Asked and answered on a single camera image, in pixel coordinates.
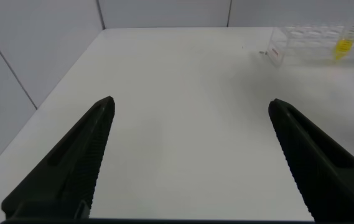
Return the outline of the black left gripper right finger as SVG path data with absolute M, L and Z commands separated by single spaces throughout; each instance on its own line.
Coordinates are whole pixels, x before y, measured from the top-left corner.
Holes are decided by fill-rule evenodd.
M 291 104 L 268 113 L 290 172 L 317 222 L 354 222 L 354 156 Z

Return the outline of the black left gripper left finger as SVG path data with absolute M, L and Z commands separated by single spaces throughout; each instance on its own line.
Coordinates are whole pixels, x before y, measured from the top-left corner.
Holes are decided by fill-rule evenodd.
M 79 219 L 90 214 L 115 113 L 97 101 L 2 201 L 7 219 Z

